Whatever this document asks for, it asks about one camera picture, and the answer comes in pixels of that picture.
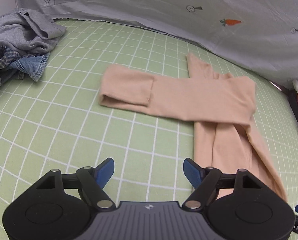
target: gray fabric backdrop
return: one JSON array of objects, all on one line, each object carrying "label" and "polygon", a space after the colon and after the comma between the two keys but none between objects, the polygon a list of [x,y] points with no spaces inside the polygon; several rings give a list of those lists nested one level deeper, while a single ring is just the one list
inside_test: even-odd
[{"label": "gray fabric backdrop", "polygon": [[16,2],[52,18],[107,20],[156,29],[197,42],[281,85],[292,87],[292,80],[298,79],[298,0]]}]

